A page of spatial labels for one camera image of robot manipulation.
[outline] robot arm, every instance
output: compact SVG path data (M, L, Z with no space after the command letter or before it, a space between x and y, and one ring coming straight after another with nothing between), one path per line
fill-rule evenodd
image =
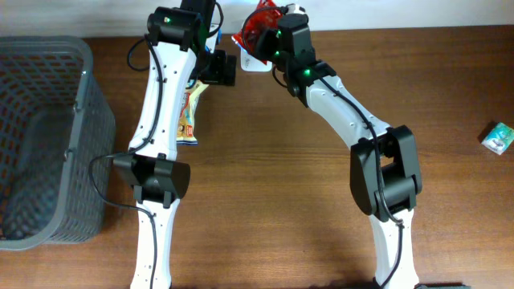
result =
M211 25L210 20L215 5L215 0L183 1L180 8L158 7L149 16L149 80L129 148L147 145L114 160L122 178L134 189L137 207L153 215L151 221L148 214L139 213L132 289L171 287L173 219L190 181L189 165L176 162L177 125L186 104L186 86L196 79L208 84L235 82L235 57L214 50L218 25Z
M410 228L416 195L422 189L414 135L405 126L391 128L379 120L346 90L327 63L316 59L304 9L292 4L277 10L284 16L277 28L260 35L253 56L273 62L284 73L289 93L327 120L350 149L352 195L361 211L369 215L373 228L375 285L412 289L419 278L414 269ZM364 117L373 126L376 138ZM381 205L378 189L375 142L382 156L394 159L380 172L388 212ZM387 213L403 220L405 229L399 230Z

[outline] wood grain surface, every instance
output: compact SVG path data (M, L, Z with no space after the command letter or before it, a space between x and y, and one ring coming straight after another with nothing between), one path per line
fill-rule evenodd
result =
M116 115L116 148L137 126L148 75L131 71L136 39L89 39L94 75ZM318 57L371 112L407 124L424 180L414 215L423 283L514 284L514 148L499 157L479 135L514 127L514 26L316 32ZM239 54L225 36L222 48ZM147 61L146 53L136 63ZM349 151L269 74L238 70L235 88L200 99L180 147L190 189L173 229L176 288L308 288L368 282L375 249L349 190ZM112 173L109 197L133 203ZM129 288L137 216L108 208L102 233L74 246L0 252L2 288Z

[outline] black cable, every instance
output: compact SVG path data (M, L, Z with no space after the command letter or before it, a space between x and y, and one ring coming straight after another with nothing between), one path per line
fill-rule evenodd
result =
M218 7L218 11L219 11L219 25L215 30L213 30L212 32L209 33L209 38L215 36L219 32L219 29L223 25L223 20L225 20L225 15L223 15L222 7L219 5L218 2L216 2L215 4Z
M132 65L132 62L131 62L131 59L132 59L132 53L134 52L134 50L136 49L136 47L139 46L139 44L143 43L145 41L145 38L142 38L142 39L139 39L137 40L136 43L134 43L134 45L132 47L130 47L130 49L128 50L128 54L127 54L127 64L130 68L132 68L133 70L135 71L147 71L150 66L148 65L147 67L135 67Z
M276 77L276 65L273 67L273 70L271 71L271 73L273 74L273 78L275 79L275 81L278 84L280 84L281 87L288 88L287 85L283 84L282 81L280 81L280 79L278 77Z
M284 10L286 10L287 7L263 7L261 9L258 9L258 10L255 10L253 11L247 18L247 20L244 21L244 24L243 24L243 28L241 28L241 39L243 40L243 45L244 45L244 49L246 49L247 53L251 56L254 56L253 53L250 51L249 49L249 46L248 46L248 43L247 43L247 39L245 37L245 31L247 29L247 24L248 22L250 21L250 19L252 17L254 17L256 14L258 13L261 13L261 12L264 12L264 11L269 11L269 10L277 10L279 11L281 14L284 14Z
M157 98L157 107L156 107L156 111L155 111L155 117L153 118L153 123L152 123L152 128L150 129L149 131L149 135L143 139L143 142L138 145L136 148L134 149L130 149L128 152L126 153L114 153L114 154L109 154L109 155L103 155L103 156L99 156L99 157L95 157L93 158L90 162L89 162L89 166L88 166L88 176L89 176L89 182L91 183L93 189L96 191L96 193L98 194L98 196L100 196L100 198L102 199L102 201L104 203L106 203L107 205L110 205L110 206L114 206L116 208L121 208L121 209L128 209L128 210L136 210L136 211L139 211L139 212L142 212L144 214L146 214L148 216L148 218L150 219L150 223L152 224L152 233L153 233L153 266L152 266L152 275L151 275L151 279L150 279L150 289L153 288L153 279L154 279L154 276L155 276L155 266L157 265L157 232L156 232L156 228L155 228L155 221L153 219L153 214L150 213L148 210L145 210L145 209L142 209L142 208L138 208L136 206L131 206L131 205L125 205L125 204L118 204L118 203L115 203L113 201L109 201L101 192L100 190L98 189L98 187L96 186L96 183L95 183L95 178L94 178L94 175L93 175L93 168L94 168L94 164L97 162L97 161L100 161L100 160L103 160L103 159L115 159L117 157L122 157L122 156L128 156L128 155L133 155L135 154L137 151L143 149L153 138L153 134L155 133L155 131L157 130L157 123L159 121L159 115L161 114L161 105L162 105L162 93L163 93L163 77L162 77L162 70L161 70L161 65L159 64L159 60L157 58L157 54L155 53L155 50L153 49L153 46L152 46L152 43L150 42L150 40L148 39L148 36L145 35L145 37L143 38L143 40L146 40L146 44L148 45L148 48L150 50L150 53L153 57L153 60L155 62L155 66L157 67L157 74L158 74L158 82L159 82L159 94L158 94L158 98ZM138 41L132 48L131 50L133 50L134 47L136 47L137 45L139 45L140 43L142 43L142 41Z

